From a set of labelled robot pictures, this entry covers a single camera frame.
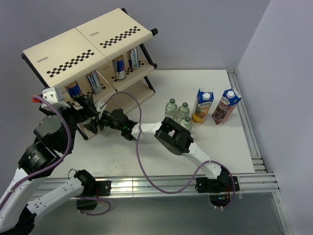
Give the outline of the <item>energy drink can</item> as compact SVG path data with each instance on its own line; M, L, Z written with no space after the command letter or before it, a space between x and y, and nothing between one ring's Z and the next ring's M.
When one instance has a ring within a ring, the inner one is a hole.
M120 55L113 59L112 66L114 70L114 77L117 81L123 81L126 79L125 65L123 55Z
M137 70L139 68L139 60L136 47L130 49L127 52L127 58L130 68L132 68L133 70Z
M67 86L65 86L65 89L72 99L74 99L74 97L78 95L82 95L82 91L77 81L68 84Z
M102 83L98 77L97 71L92 71L86 75L86 78L89 82L91 90L94 94L101 93L102 91Z

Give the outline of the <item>glass bottle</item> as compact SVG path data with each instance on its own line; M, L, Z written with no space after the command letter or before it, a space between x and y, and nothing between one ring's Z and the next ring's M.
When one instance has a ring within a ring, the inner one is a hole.
M183 126L188 131L192 130L192 122L190 117L185 117L181 122L181 126Z
M164 116L166 118L171 118L175 120L177 114L178 106L174 98L171 98L165 106Z
M187 102L184 102L181 106L179 106L176 113L176 122L181 123L186 117L190 114L190 109Z

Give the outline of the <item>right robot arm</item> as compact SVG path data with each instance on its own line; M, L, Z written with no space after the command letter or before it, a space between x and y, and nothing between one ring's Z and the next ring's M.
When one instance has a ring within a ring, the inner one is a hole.
M170 153L184 156L196 165L195 172L201 170L212 181L212 187L215 190L224 190L229 181L233 182L229 170L219 162L212 160L195 143L190 131L169 117L164 118L161 122L139 123L130 120L122 109L115 109L110 113L104 111L100 117L91 120L85 127L95 134L104 128L118 130L123 138L128 141L136 141L137 145L139 145L140 136L147 134L149 137L157 139Z

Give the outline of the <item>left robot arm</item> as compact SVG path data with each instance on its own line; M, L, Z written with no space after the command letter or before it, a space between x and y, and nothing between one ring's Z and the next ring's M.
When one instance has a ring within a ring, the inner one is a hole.
M82 110L66 104L64 108L53 106L39 95L32 101L48 106L43 122L34 130L36 139L18 162L18 168L6 193L0 200L0 233L2 235L28 235L40 218L72 197L88 197L96 194L96 180L86 170L77 171L61 187L45 196L30 201L36 189L53 170L71 153L76 125L87 116L97 115L92 97L75 98Z

